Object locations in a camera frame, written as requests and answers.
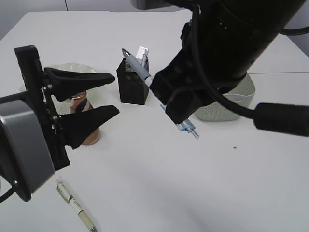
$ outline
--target small clear plastic object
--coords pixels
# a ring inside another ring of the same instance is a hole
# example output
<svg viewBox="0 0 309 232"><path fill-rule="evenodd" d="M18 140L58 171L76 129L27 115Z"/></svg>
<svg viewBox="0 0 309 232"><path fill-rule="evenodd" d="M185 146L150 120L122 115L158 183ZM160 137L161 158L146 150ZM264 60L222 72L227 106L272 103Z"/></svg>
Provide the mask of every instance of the small clear plastic object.
<svg viewBox="0 0 309 232"><path fill-rule="evenodd" d="M162 109L164 111L166 111L166 106L165 105L160 105L162 107ZM181 124L177 124L176 125L177 128L181 131L186 131L188 133L191 133L193 134L193 136L196 138L196 139L199 139L199 134L196 132L196 126L194 126L194 124L189 120L189 119L186 119L185 121L183 121Z"/></svg>

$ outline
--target white basket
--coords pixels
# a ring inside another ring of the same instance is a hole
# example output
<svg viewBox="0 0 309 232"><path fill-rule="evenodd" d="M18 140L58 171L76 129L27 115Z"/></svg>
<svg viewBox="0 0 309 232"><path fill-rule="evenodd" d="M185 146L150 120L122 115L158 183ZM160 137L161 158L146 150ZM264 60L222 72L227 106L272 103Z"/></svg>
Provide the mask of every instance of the white basket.
<svg viewBox="0 0 309 232"><path fill-rule="evenodd" d="M247 75L235 89L224 94L224 96L238 105L249 107L254 94L254 84L250 76ZM240 118L239 115L225 109L217 102L198 109L195 114L204 121L231 121Z"/></svg>

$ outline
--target white pen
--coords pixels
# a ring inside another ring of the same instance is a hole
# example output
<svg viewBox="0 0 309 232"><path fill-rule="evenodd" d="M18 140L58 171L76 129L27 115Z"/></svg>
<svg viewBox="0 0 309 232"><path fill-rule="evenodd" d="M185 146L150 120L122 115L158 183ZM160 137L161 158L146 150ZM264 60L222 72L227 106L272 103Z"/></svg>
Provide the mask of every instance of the white pen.
<svg viewBox="0 0 309 232"><path fill-rule="evenodd" d="M82 207L78 204L76 199L72 196L72 194L68 191L65 185L60 180L56 180L57 182L57 191L65 200L66 203L70 204L74 211L78 214L79 218L85 224L85 226L89 229L90 232L98 232L95 224L87 215L87 213L82 209Z"/></svg>

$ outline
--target black cable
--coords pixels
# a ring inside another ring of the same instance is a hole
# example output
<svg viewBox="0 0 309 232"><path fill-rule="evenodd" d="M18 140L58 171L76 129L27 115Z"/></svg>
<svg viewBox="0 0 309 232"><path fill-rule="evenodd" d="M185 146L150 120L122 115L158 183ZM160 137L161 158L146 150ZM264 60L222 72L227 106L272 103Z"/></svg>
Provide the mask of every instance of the black cable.
<svg viewBox="0 0 309 232"><path fill-rule="evenodd" d="M199 39L198 39L198 21L199 21L199 6L194 4L193 5L193 16L192 16L192 29L191 29L191 36L192 36L192 54L195 67L197 69L198 75L200 76L201 80L205 85L205 89L207 93L219 104L224 106L229 111L232 111L238 115L247 118L254 118L254 110L242 107L236 103L233 103L226 97L224 97L217 88L211 83L208 77L205 74L200 53L199 53Z"/></svg>
<svg viewBox="0 0 309 232"><path fill-rule="evenodd" d="M68 10L67 0L64 0L64 2L65 2L65 4L66 4L67 11L69 11L69 10Z"/></svg>
<svg viewBox="0 0 309 232"><path fill-rule="evenodd" d="M0 196L0 203L4 202L6 199L8 199L14 193L15 193L15 190L13 188L10 188L5 194Z"/></svg>
<svg viewBox="0 0 309 232"><path fill-rule="evenodd" d="M280 34L282 35L304 35L309 33L309 27L299 28L299 29L282 29Z"/></svg>

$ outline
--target pen tip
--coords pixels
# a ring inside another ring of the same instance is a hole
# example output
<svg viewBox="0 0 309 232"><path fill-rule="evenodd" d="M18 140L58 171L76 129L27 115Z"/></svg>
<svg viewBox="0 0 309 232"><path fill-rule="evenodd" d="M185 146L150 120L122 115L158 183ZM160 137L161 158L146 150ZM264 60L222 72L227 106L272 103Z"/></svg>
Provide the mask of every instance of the pen tip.
<svg viewBox="0 0 309 232"><path fill-rule="evenodd" d="M124 54L125 58L127 58L128 56L131 55L131 53L129 53L127 50L125 50L124 48L121 49L122 53Z"/></svg>

